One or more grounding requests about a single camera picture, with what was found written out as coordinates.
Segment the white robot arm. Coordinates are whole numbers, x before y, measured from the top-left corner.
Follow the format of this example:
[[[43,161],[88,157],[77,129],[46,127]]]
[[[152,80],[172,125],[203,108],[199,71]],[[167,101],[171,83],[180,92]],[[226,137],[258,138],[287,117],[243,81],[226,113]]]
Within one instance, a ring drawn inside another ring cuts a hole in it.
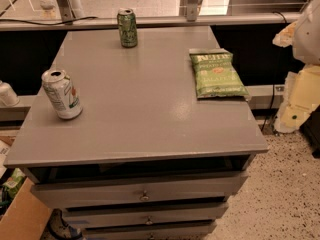
[[[276,34],[272,43],[292,46],[293,57],[304,63],[298,73],[288,73],[283,102],[273,123],[277,132],[292,133],[320,105],[320,0],[312,0],[299,19]]]

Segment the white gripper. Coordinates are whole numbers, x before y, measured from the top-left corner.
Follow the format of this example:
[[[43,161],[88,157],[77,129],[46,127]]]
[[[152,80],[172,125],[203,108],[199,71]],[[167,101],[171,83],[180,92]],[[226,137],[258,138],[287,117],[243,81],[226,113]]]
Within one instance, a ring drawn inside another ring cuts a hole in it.
[[[282,29],[272,40],[278,47],[293,43],[297,22]],[[298,73],[289,72],[285,79],[283,102],[276,114],[273,127],[280,133],[292,133],[306,122],[320,105],[320,66],[306,65]]]

